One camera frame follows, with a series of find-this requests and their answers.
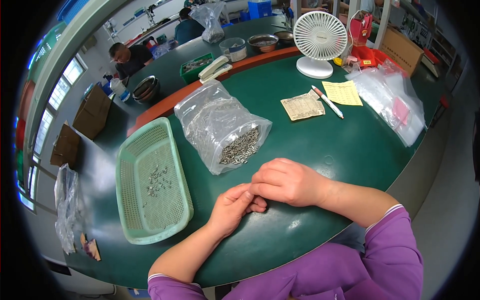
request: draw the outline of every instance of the pink tag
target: pink tag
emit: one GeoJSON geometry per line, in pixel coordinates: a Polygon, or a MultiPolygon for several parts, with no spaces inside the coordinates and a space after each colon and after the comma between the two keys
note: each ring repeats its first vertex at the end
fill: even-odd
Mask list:
{"type": "Polygon", "coordinates": [[[408,107],[400,100],[398,97],[395,97],[395,102],[393,103],[393,115],[399,118],[404,125],[407,124],[407,117],[410,113],[408,107]]]}

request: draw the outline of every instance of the stainless steel bowl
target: stainless steel bowl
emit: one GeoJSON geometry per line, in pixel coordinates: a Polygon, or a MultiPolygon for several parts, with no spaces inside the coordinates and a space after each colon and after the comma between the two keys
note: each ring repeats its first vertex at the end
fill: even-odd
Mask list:
{"type": "Polygon", "coordinates": [[[281,45],[294,45],[293,32],[291,31],[277,31],[274,33],[278,37],[278,43],[281,45]]]}
{"type": "Polygon", "coordinates": [[[155,76],[151,75],[140,81],[140,83],[133,90],[133,98],[141,99],[145,97],[153,89],[153,83],[155,79],[155,76]]]}
{"type": "Polygon", "coordinates": [[[274,35],[255,35],[247,40],[247,43],[257,53],[267,53],[275,50],[278,37],[274,35]]]}
{"type": "Polygon", "coordinates": [[[135,101],[137,101],[137,103],[140,103],[140,104],[150,102],[158,94],[159,90],[160,90],[160,82],[158,81],[157,78],[155,78],[155,80],[152,83],[151,89],[149,89],[143,97],[135,98],[135,101]]]}

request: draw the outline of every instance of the purple jacket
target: purple jacket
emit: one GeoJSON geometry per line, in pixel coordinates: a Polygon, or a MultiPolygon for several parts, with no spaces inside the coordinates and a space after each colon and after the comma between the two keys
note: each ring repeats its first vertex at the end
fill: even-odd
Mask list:
{"type": "MultiPolygon", "coordinates": [[[[420,299],[423,261],[405,208],[398,204],[365,231],[365,255],[325,243],[267,273],[241,281],[224,300],[420,299]]],[[[152,300],[206,300],[198,284],[163,274],[148,278],[152,300]]]]}

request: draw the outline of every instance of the orange table edge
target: orange table edge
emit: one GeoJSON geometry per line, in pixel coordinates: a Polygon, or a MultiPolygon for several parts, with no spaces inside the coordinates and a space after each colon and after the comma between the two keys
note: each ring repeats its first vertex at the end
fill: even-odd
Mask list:
{"type": "MultiPolygon", "coordinates": [[[[246,58],[244,60],[235,62],[232,64],[232,69],[220,76],[216,79],[218,81],[223,81],[229,78],[231,75],[236,73],[269,63],[276,60],[286,59],[292,56],[300,55],[300,51],[297,47],[290,47],[280,50],[275,50],[272,52],[256,55],[253,57],[246,58]]],[[[147,123],[160,118],[160,117],[167,117],[173,113],[173,108],[177,103],[182,101],[186,96],[191,94],[194,90],[202,86],[200,80],[195,81],[192,84],[184,87],[181,90],[171,94],[170,96],[164,98],[151,108],[149,108],[146,112],[142,113],[140,116],[137,117],[135,121],[135,125],[128,129],[127,137],[130,136],[132,133],[140,129],[142,126],[146,125],[147,123]]]]}

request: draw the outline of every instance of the green workbench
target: green workbench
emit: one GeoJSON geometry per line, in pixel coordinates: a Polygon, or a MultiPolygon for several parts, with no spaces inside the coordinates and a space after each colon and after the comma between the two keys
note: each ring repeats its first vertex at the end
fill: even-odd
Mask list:
{"type": "MultiPolygon", "coordinates": [[[[225,28],[226,36],[238,34],[248,38],[259,33],[273,33],[270,24],[275,17],[262,18],[225,28]]],[[[215,51],[215,45],[203,41],[169,52],[131,78],[128,88],[148,75],[160,79],[163,96],[185,86],[178,76],[180,65],[204,53],[215,51]],[[166,75],[171,70],[171,77],[166,75]]],[[[186,141],[179,121],[169,116],[185,177],[192,196],[194,216],[177,235],[151,245],[132,245],[125,239],[115,196],[115,156],[125,140],[128,124],[137,111],[147,107],[115,100],[107,125],[95,143],[86,141],[78,168],[82,192],[83,230],[95,238],[102,260],[88,258],[79,249],[66,255],[69,267],[93,278],[131,288],[147,287],[151,264],[164,251],[179,243],[208,220],[217,196],[228,188],[249,182],[253,173],[275,157],[286,157],[319,173],[343,182],[386,191],[402,172],[420,145],[422,132],[410,148],[367,105],[340,106],[345,119],[337,117],[325,105],[326,115],[290,121],[280,100],[307,93],[313,84],[323,89],[321,80],[308,78],[296,69],[298,57],[274,61],[232,75],[224,87],[251,113],[272,121],[272,129],[258,153],[248,164],[219,176],[211,175],[196,150],[186,141]]],[[[330,82],[345,81],[345,71],[334,66],[330,82]]],[[[443,91],[441,81],[434,80],[420,66],[412,78],[423,101],[427,124],[443,91]]],[[[326,242],[351,221],[317,207],[293,207],[268,201],[265,213],[245,216],[239,228],[225,239],[198,271],[195,282],[202,287],[216,286],[245,279],[286,264],[326,242]]],[[[75,235],[76,245],[79,234],[75,235]]]]}

